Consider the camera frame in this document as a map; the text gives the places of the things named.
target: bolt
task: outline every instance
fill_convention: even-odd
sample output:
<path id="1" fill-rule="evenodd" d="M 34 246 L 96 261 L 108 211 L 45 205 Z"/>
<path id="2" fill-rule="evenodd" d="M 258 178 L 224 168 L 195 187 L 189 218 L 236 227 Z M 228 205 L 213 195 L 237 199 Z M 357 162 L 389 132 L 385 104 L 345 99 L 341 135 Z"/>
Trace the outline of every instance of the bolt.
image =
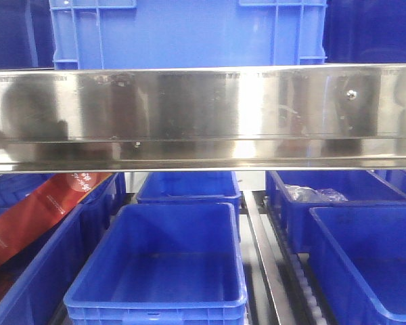
<path id="1" fill-rule="evenodd" d="M 357 96 L 358 96 L 358 93 L 355 91 L 355 90 L 349 90 L 347 93 L 346 93 L 346 98 L 348 99 L 348 100 L 355 100 L 356 98 L 357 98 Z"/>

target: shiny metal surface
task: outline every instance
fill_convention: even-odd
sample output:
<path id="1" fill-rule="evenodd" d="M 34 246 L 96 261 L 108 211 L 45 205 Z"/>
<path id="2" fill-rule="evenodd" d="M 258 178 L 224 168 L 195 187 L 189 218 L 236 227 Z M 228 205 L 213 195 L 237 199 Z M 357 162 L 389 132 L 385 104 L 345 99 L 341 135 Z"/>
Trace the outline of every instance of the shiny metal surface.
<path id="1" fill-rule="evenodd" d="M 248 209 L 250 228 L 253 233 L 259 263 L 264 274 L 265 285 L 267 286 L 267 295 L 277 319 L 277 324 L 299 324 L 290 306 L 290 301 L 277 267 L 277 260 L 272 253 L 253 193 L 251 191 L 244 191 L 244 199 Z"/>
<path id="2" fill-rule="evenodd" d="M 0 72 L 0 172 L 406 167 L 406 65 Z"/>

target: plastic storage bin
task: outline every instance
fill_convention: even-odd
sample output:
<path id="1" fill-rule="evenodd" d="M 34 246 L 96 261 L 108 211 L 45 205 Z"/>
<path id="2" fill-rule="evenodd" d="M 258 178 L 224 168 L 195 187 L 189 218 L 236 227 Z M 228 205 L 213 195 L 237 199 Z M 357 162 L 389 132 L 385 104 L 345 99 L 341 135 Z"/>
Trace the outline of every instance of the plastic storage bin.
<path id="1" fill-rule="evenodd" d="M 52 66 L 48 0 L 0 0 L 0 69 Z"/>
<path id="2" fill-rule="evenodd" d="M 326 0 L 50 0 L 57 69 L 319 64 Z"/>
<path id="3" fill-rule="evenodd" d="M 0 325 L 48 323 L 124 195 L 123 174 L 111 176 L 62 223 L 1 266 L 17 280 L 0 302 Z"/>
<path id="4" fill-rule="evenodd" d="M 309 264 L 339 325 L 406 325 L 406 207 L 316 208 Z"/>
<path id="5" fill-rule="evenodd" d="M 0 175 L 0 207 L 11 207 L 37 189 L 53 174 Z"/>
<path id="6" fill-rule="evenodd" d="M 74 325 L 242 325 L 233 206 L 132 204 L 65 294 Z"/>
<path id="7" fill-rule="evenodd" d="M 406 171 L 395 169 L 376 171 L 376 173 L 406 194 Z"/>
<path id="8" fill-rule="evenodd" d="M 184 171 L 150 173 L 136 199 L 138 203 L 231 203 L 239 231 L 241 196 L 233 171 Z"/>
<path id="9" fill-rule="evenodd" d="M 328 62 L 406 63 L 406 0 L 328 0 Z"/>
<path id="10" fill-rule="evenodd" d="M 276 191 L 273 202 L 280 204 L 281 226 L 287 229 L 288 242 L 294 253 L 309 251 L 312 231 L 309 209 L 347 205 L 406 204 L 406 194 L 371 171 L 272 171 L 270 180 Z M 286 185 L 308 186 L 315 190 L 332 188 L 348 199 L 344 202 L 295 201 Z"/>

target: bin handle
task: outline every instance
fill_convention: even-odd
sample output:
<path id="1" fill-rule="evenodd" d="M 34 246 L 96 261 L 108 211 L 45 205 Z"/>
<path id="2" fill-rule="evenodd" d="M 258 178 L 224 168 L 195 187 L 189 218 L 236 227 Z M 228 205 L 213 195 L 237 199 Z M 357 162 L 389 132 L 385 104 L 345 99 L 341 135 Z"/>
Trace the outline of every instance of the bin handle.
<path id="1" fill-rule="evenodd" d="M 131 311 L 123 325 L 183 325 L 183 319 L 177 311 Z"/>
<path id="2" fill-rule="evenodd" d="M 275 7 L 278 0 L 239 0 L 242 7 Z"/>

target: shelf rack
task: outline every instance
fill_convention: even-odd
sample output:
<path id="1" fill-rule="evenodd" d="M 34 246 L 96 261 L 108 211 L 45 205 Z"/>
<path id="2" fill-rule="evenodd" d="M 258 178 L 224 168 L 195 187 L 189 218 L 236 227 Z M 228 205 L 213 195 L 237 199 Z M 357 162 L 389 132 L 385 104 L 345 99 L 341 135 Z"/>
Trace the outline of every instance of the shelf rack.
<path id="1" fill-rule="evenodd" d="M 406 64 L 0 71 L 0 173 L 391 168 Z M 249 323 L 334 324 L 263 196 L 244 192 Z"/>

